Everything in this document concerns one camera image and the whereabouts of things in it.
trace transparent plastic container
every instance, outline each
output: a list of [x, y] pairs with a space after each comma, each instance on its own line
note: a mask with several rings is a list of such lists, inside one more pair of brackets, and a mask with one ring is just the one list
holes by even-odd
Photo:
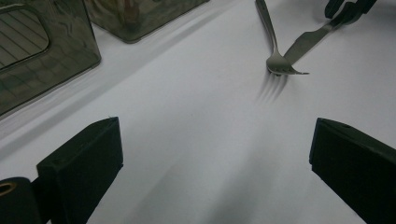
[[91, 21], [132, 44], [209, 0], [84, 0]]
[[0, 115], [100, 61], [82, 0], [0, 0]]

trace fork handle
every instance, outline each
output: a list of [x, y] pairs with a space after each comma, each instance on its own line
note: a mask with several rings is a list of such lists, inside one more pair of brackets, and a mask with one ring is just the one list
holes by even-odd
[[259, 10], [260, 17], [262, 18], [262, 22], [265, 24], [268, 33], [271, 36], [271, 40], [273, 42], [274, 51], [277, 51], [277, 42], [276, 42], [276, 35], [274, 26], [271, 22], [270, 13], [268, 11], [268, 7], [265, 4], [264, 0], [256, 0], [256, 7]]

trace white table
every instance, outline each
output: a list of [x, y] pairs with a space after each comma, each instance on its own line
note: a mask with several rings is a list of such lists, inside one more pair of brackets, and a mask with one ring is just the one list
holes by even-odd
[[[328, 1], [268, 0], [281, 53]], [[134, 45], [94, 26], [103, 61], [0, 121], [0, 179], [119, 117], [124, 167], [89, 223], [364, 223], [311, 171], [316, 119], [396, 147], [396, 4], [377, 1], [273, 77], [253, 0], [211, 0]]]

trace silver fork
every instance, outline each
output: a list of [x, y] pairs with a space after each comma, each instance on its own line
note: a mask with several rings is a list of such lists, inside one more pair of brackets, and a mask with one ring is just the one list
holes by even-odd
[[267, 59], [267, 68], [268, 70], [277, 75], [306, 75], [309, 73], [302, 73], [296, 71], [291, 63], [286, 60], [282, 55], [280, 55], [279, 50], [277, 48], [276, 36], [274, 31], [274, 26], [271, 22], [270, 14], [268, 12], [268, 7], [265, 4], [264, 0], [256, 0], [256, 7], [259, 10], [260, 17], [262, 18], [262, 22], [265, 24], [268, 33], [271, 36], [271, 40], [273, 42], [274, 51], [271, 57]]

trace screw hole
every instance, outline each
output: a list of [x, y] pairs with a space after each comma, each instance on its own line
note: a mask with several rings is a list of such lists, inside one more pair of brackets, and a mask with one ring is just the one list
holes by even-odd
[[16, 187], [17, 187], [17, 184], [12, 183], [12, 182], [0, 184], [0, 197], [10, 193]]

